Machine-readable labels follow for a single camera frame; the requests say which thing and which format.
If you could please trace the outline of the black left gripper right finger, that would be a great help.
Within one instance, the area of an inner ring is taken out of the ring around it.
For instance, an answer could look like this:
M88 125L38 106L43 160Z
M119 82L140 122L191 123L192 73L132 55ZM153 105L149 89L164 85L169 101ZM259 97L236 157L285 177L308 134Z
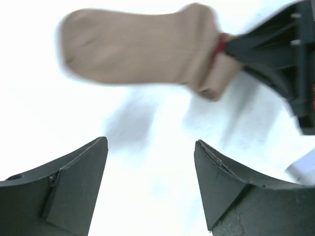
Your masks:
M215 236L313 236L315 189L257 172L204 141L194 162L208 230Z

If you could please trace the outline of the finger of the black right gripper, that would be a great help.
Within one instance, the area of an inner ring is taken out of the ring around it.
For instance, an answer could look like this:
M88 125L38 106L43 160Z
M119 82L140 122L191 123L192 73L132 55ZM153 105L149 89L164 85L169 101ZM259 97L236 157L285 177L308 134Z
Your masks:
M235 58L266 58L291 56L294 48L291 41L296 38L300 2L283 8L247 34L229 41L225 52Z
M285 98L294 115L299 115L297 55L269 56L265 59L241 56L237 59L245 65L247 72Z

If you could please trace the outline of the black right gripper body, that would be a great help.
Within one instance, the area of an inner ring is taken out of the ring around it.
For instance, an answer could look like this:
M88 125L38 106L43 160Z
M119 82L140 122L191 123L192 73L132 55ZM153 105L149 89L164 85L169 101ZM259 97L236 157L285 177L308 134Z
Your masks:
M315 20L313 0L296 5L297 117L303 134L315 134Z

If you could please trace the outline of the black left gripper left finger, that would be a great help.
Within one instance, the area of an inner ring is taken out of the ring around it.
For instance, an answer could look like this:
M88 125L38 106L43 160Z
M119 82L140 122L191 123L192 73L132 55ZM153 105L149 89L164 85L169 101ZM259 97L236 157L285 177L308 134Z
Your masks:
M2 236L86 236L108 154L106 137L0 183Z

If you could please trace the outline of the tan sock with striped cuff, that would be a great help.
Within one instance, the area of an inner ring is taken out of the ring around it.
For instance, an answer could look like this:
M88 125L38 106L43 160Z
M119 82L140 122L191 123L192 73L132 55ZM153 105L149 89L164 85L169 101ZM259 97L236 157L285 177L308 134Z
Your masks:
M143 15L80 9L60 26L63 61L75 74L104 84L181 84L210 100L242 69L224 49L212 8Z

